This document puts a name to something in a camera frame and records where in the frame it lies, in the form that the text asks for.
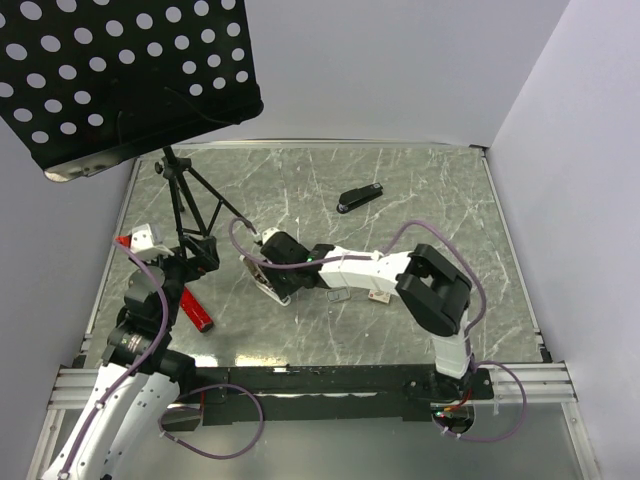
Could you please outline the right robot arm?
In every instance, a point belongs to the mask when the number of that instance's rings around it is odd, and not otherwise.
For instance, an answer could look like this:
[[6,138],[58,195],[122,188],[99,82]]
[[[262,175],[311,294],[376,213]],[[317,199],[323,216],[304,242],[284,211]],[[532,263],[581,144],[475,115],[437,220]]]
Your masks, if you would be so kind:
[[431,335],[436,384],[448,398],[458,398],[471,384],[471,348],[467,327],[471,282],[434,247],[419,244],[390,255],[317,244],[311,250],[288,233],[262,233],[258,268],[264,290],[285,304],[298,290],[362,289],[397,296],[415,322]]

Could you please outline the staple tray with staples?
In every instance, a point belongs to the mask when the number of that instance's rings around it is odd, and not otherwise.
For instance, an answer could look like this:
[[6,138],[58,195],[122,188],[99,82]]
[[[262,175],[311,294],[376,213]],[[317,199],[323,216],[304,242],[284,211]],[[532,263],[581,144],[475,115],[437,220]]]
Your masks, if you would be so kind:
[[348,288],[339,288],[327,291],[326,297],[329,303],[339,303],[348,301],[351,298],[351,294]]

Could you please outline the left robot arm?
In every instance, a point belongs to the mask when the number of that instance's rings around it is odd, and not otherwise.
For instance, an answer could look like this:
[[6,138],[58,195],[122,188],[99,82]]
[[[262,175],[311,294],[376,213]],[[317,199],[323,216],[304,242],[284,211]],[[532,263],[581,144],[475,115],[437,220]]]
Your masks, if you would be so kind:
[[168,249],[140,233],[122,251],[137,265],[85,407],[45,479],[121,479],[162,411],[192,398],[195,361],[169,348],[187,283],[219,267],[216,240]]

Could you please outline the black stapler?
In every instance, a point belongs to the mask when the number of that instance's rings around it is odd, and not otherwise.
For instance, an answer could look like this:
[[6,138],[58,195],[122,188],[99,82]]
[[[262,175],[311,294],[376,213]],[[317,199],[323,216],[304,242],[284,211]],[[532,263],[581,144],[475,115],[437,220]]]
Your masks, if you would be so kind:
[[373,183],[343,192],[338,199],[336,211],[346,214],[383,195],[383,186]]

